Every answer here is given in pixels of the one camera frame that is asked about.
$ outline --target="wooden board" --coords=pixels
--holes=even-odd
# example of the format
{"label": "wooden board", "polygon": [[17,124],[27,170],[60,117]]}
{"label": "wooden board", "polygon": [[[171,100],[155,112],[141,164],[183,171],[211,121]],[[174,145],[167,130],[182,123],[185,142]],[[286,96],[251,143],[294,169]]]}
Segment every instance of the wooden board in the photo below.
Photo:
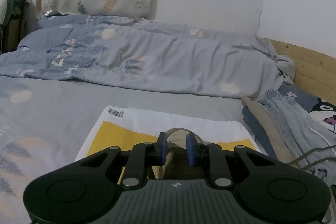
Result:
{"label": "wooden board", "polygon": [[336,105],[336,58],[285,42],[269,41],[279,54],[294,60],[295,85]]}

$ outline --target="green stuffed animal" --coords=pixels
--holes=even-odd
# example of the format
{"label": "green stuffed animal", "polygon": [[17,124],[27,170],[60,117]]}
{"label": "green stuffed animal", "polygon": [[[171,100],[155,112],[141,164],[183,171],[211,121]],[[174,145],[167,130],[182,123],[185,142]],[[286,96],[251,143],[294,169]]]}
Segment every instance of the green stuffed animal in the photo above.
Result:
{"label": "green stuffed animal", "polygon": [[6,26],[11,18],[13,0],[0,0],[0,25]]}

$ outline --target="circular cap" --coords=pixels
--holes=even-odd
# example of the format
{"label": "circular cap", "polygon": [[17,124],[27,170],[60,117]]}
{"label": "circular cap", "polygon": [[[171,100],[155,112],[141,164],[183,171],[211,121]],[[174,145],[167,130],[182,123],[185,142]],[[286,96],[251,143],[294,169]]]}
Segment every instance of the circular cap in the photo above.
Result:
{"label": "circular cap", "polygon": [[71,202],[85,195],[86,185],[80,181],[62,180],[51,185],[47,193],[55,201]]}
{"label": "circular cap", "polygon": [[23,202],[37,222],[88,223],[111,208],[117,194],[118,187],[105,175],[65,175],[55,171],[32,181]]}
{"label": "circular cap", "polygon": [[227,187],[231,185],[232,181],[227,178],[219,178],[215,180],[215,183],[220,187]]}
{"label": "circular cap", "polygon": [[139,184],[139,180],[136,178],[126,178],[123,180],[123,184],[127,187],[136,186]]}
{"label": "circular cap", "polygon": [[250,174],[240,185],[242,205],[258,218],[279,223],[322,220],[330,190],[317,177],[297,174]]}

